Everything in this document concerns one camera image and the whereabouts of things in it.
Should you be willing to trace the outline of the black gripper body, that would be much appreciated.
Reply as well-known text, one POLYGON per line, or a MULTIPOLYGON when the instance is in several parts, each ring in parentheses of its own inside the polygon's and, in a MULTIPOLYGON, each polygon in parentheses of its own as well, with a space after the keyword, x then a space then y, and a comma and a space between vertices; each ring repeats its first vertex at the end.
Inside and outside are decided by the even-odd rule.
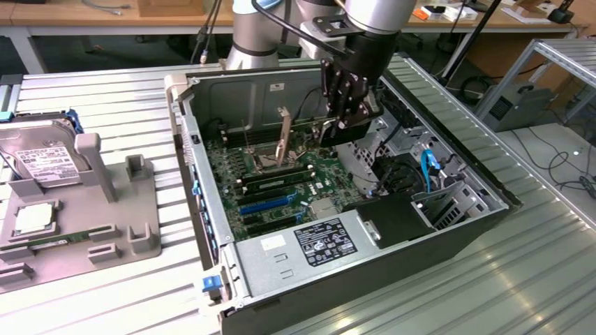
POLYGON ((368 31, 345 37, 344 47, 333 52, 335 67, 340 70, 336 86, 340 87, 352 75, 375 84, 388 67, 397 47, 400 32, 376 34, 368 31))

